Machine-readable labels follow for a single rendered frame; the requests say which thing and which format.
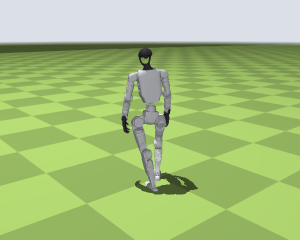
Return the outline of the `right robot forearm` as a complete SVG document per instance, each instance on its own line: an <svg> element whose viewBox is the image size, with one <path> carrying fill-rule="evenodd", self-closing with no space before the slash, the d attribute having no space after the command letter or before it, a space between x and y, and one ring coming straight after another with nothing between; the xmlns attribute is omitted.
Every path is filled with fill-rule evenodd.
<svg viewBox="0 0 300 240"><path fill-rule="evenodd" d="M166 113L168 113L168 110L171 109L171 98L172 98L171 93L169 96L164 97L164 112Z"/></svg>

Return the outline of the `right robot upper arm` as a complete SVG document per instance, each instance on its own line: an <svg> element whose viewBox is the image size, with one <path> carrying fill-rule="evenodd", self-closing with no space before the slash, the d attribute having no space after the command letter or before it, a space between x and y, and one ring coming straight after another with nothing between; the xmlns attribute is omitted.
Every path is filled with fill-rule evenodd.
<svg viewBox="0 0 300 240"><path fill-rule="evenodd" d="M166 70L163 69L159 69L160 71L160 75L161 75L161 82L162 82L162 86L164 88L164 90L162 91L162 96L163 97L168 97L171 94L170 91L170 83L169 83L169 74Z"/></svg>

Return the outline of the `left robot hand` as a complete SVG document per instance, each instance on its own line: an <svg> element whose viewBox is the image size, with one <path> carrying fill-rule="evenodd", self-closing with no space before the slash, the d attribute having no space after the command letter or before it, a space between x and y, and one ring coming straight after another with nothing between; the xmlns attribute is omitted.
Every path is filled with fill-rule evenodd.
<svg viewBox="0 0 300 240"><path fill-rule="evenodd" d="M127 118L128 119L128 118ZM129 128L127 128L127 126L126 125L129 125L128 123L127 123L127 119L126 119L126 116L125 115L123 115L122 116L122 126L123 126L123 131L125 132L125 133L129 133L130 131L130 129Z"/></svg>

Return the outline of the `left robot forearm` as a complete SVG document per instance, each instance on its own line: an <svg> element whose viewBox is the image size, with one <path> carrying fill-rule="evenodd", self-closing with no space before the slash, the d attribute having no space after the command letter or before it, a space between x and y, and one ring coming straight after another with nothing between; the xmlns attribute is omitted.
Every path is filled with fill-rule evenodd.
<svg viewBox="0 0 300 240"><path fill-rule="evenodd" d="M125 101L125 98L126 98L126 94L125 94L124 100L123 100L123 108L122 108L121 118L122 118L122 116L126 116L126 119L127 119L131 103L129 101Z"/></svg>

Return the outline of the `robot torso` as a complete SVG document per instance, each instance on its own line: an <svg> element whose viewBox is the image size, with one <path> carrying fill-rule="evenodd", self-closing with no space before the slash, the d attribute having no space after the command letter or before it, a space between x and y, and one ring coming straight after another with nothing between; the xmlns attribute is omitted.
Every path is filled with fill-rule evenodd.
<svg viewBox="0 0 300 240"><path fill-rule="evenodd" d="M142 68L143 69L143 68ZM159 112L153 102L160 101L162 94L161 73L156 66L151 70L139 70L137 76L137 87L139 96L146 104L143 110L144 123L147 125L156 125L159 121Z"/></svg>

